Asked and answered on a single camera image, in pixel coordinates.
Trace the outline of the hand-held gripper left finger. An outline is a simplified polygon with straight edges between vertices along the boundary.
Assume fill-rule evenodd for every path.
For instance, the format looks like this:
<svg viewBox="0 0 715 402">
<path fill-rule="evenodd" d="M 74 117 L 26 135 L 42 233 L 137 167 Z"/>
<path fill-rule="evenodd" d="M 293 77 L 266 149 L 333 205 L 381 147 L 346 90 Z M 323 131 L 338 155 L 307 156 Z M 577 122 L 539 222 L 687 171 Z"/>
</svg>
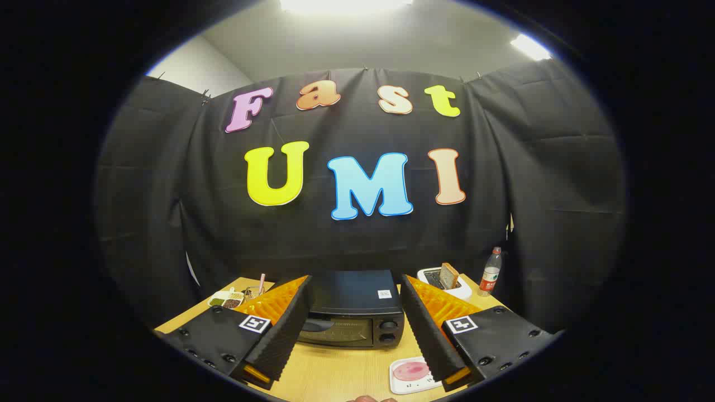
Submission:
<svg viewBox="0 0 715 402">
<path fill-rule="evenodd" d="M 203 312 L 156 335 L 235 381 L 269 390 L 306 322 L 311 281 L 311 275 L 302 276 L 254 298 L 233 290 L 217 292 Z"/>
</svg>

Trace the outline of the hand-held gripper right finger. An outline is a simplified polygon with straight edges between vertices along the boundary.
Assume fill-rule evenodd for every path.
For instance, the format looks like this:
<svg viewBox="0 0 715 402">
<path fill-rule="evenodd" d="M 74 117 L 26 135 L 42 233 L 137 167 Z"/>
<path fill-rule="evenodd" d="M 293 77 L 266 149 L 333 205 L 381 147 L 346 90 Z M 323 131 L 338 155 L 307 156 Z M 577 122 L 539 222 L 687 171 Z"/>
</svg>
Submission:
<svg viewBox="0 0 715 402">
<path fill-rule="evenodd" d="M 561 336 L 503 305 L 480 308 L 408 275 L 401 300 L 422 357 L 445 391 L 513 371 Z"/>
</svg>

